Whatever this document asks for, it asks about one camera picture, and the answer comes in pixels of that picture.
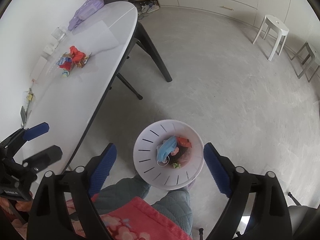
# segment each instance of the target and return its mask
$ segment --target quilted pants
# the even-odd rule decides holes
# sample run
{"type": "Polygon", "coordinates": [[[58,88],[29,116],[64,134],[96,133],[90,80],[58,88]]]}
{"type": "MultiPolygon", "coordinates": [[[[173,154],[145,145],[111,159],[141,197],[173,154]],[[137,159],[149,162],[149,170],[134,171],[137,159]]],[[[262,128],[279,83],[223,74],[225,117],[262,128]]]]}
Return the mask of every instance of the quilted pants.
{"type": "MultiPolygon", "coordinates": [[[[139,175],[121,179],[116,184],[102,189],[94,206],[99,215],[107,214],[122,207],[136,196],[144,199],[149,189],[150,185],[139,175]]],[[[189,192],[185,188],[169,191],[166,196],[151,206],[191,236],[192,210],[189,192]]]]}

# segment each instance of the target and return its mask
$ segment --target red blanket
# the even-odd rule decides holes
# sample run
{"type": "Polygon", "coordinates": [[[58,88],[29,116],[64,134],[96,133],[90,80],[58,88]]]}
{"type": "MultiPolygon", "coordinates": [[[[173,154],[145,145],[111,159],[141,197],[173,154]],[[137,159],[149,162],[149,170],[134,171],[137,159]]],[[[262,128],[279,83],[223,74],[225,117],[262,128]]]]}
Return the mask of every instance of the red blanket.
{"type": "MultiPolygon", "coordinates": [[[[192,240],[179,226],[139,197],[100,217],[116,240],[192,240]]],[[[73,226],[77,234],[85,236],[79,221],[73,222],[73,226]]]]}

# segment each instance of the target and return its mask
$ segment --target candy wrapper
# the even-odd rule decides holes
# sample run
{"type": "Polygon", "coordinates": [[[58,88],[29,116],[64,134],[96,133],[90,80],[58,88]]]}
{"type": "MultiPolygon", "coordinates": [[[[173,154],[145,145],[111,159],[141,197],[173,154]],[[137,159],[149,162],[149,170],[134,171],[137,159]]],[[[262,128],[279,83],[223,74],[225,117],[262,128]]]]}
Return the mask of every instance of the candy wrapper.
{"type": "Polygon", "coordinates": [[[178,145],[183,146],[183,147],[187,147],[187,148],[192,148],[192,145],[191,145],[191,142],[189,141],[189,139],[186,139],[183,137],[178,137],[178,136],[176,136],[176,138],[177,138],[178,145]]]}
{"type": "Polygon", "coordinates": [[[89,57],[90,55],[86,56],[85,53],[79,51],[75,46],[71,46],[70,53],[63,54],[57,62],[57,65],[64,70],[62,77],[68,77],[70,71],[75,66],[83,68],[88,62],[89,57]]]}

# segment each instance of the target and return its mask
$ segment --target blue face mask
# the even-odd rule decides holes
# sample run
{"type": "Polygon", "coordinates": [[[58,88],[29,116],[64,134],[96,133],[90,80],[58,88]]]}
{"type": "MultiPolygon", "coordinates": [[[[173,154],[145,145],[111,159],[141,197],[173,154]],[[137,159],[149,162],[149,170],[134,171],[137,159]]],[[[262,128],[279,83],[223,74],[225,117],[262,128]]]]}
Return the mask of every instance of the blue face mask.
{"type": "Polygon", "coordinates": [[[171,136],[159,148],[157,153],[157,161],[164,162],[167,156],[170,154],[170,152],[173,152],[176,147],[177,147],[177,139],[175,136],[171,136]]]}

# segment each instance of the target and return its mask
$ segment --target trash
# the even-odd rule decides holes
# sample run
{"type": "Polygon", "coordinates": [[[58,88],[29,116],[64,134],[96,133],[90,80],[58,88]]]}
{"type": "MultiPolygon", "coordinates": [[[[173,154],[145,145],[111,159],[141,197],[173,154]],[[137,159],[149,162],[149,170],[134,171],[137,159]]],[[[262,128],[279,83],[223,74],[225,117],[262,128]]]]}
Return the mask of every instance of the trash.
{"type": "Polygon", "coordinates": [[[168,140],[164,141],[162,145],[157,146],[157,162],[166,163],[165,160],[167,156],[175,150],[176,146],[177,139],[175,136],[171,136],[168,140]]]}
{"type": "Polygon", "coordinates": [[[188,139],[171,136],[168,140],[164,140],[163,144],[157,146],[157,162],[166,163],[166,165],[169,164],[173,168],[179,169],[191,159],[191,148],[192,145],[188,139]]]}
{"type": "Polygon", "coordinates": [[[64,70],[61,76],[68,77],[70,71],[75,67],[83,68],[88,62],[89,56],[79,51],[75,46],[70,47],[70,53],[65,53],[58,60],[57,65],[64,70]]]}
{"type": "Polygon", "coordinates": [[[177,136],[177,143],[180,146],[192,148],[192,145],[191,145],[190,141],[188,139],[186,139],[186,138],[177,136]]]}
{"type": "Polygon", "coordinates": [[[181,168],[181,164],[180,163],[174,163],[173,164],[173,168],[174,169],[180,169],[181,168]]]}

